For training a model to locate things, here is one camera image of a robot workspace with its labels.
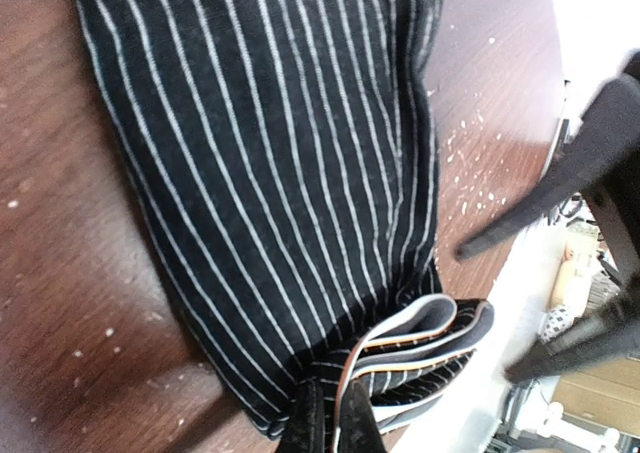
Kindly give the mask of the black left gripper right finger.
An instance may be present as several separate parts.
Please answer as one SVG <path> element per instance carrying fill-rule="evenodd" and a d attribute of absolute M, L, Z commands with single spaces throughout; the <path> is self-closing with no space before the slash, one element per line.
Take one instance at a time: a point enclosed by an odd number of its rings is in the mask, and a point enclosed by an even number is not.
<path fill-rule="evenodd" d="M 386 453 L 369 396 L 359 382 L 349 384 L 339 415 L 339 453 Z"/>

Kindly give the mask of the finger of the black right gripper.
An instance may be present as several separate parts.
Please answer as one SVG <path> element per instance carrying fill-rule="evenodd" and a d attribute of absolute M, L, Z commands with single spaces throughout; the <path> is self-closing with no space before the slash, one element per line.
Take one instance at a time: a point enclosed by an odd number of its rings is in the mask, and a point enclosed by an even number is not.
<path fill-rule="evenodd" d="M 536 342 L 504 371 L 518 384 L 562 375 L 630 353 L 630 303 L 608 302 L 546 343 Z"/>

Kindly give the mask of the black striped underwear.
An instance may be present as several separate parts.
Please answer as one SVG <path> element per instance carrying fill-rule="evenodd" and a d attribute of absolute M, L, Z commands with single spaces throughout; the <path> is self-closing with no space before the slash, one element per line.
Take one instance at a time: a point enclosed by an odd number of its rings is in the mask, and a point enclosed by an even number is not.
<path fill-rule="evenodd" d="M 439 282 L 423 85 L 442 0 L 76 0 L 171 295 L 255 427 L 301 386 L 333 450 L 362 385 L 428 411 L 493 322 Z"/>

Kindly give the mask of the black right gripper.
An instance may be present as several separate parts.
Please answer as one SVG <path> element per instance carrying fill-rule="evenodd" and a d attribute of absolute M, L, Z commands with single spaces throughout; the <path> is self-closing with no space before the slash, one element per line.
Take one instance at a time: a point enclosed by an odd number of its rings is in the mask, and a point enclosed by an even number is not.
<path fill-rule="evenodd" d="M 590 184 L 586 199 L 622 286 L 616 297 L 588 317 L 597 322 L 597 332 L 582 347 L 576 371 L 639 353 L 638 52 L 594 97 L 582 115 L 579 136 L 527 194 L 455 249 L 457 261 L 473 258 Z"/>

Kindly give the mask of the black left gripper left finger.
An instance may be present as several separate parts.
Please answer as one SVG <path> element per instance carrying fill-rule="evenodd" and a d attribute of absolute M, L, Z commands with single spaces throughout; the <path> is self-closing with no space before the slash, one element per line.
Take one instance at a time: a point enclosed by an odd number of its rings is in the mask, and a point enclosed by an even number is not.
<path fill-rule="evenodd" d="M 280 452 L 338 452 L 339 402 L 330 400 L 319 380 L 298 385 L 289 420 L 279 442 Z"/>

